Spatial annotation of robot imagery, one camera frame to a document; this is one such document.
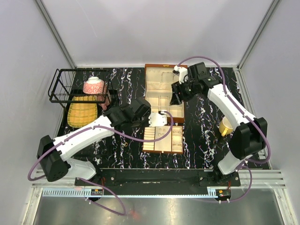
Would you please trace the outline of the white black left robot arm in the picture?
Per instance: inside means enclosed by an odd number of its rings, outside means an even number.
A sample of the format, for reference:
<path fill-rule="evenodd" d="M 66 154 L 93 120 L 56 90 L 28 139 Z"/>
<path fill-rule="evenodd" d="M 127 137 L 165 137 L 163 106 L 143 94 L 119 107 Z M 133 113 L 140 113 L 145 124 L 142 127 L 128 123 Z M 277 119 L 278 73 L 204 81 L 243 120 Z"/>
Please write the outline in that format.
<path fill-rule="evenodd" d="M 100 172 L 91 162 L 73 159 L 73 155 L 92 143 L 122 135 L 123 128 L 148 127 L 151 120 L 151 105 L 144 98 L 137 98 L 130 104 L 113 106 L 90 124 L 64 136 L 52 139 L 46 135 L 40 139 L 37 163 L 42 167 L 43 177 L 48 182 L 64 176 L 83 177 L 92 186 L 101 181 Z"/>

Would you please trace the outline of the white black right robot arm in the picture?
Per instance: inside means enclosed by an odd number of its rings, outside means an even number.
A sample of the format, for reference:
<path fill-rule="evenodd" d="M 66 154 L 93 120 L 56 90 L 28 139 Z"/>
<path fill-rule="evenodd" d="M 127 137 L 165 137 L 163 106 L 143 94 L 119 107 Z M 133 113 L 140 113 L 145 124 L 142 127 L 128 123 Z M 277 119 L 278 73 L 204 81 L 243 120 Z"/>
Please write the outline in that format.
<path fill-rule="evenodd" d="M 188 68 L 176 65 L 173 73 L 179 80 L 171 85 L 171 105 L 179 105 L 200 94 L 213 102 L 228 119 L 233 135 L 229 152 L 218 162 L 212 179 L 219 186 L 225 185 L 242 163 L 266 147 L 267 121 L 256 118 L 231 94 L 224 80 L 208 73 L 203 62 Z"/>

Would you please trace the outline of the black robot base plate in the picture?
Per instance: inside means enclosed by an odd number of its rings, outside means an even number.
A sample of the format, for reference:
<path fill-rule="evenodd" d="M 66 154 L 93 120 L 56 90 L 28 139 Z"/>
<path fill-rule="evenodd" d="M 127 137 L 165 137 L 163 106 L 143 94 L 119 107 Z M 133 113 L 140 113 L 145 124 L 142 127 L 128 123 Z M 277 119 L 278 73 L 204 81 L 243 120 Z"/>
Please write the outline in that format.
<path fill-rule="evenodd" d="M 102 169 L 89 181 L 117 195 L 207 195 L 208 188 L 240 187 L 237 173 L 216 183 L 204 169 Z"/>

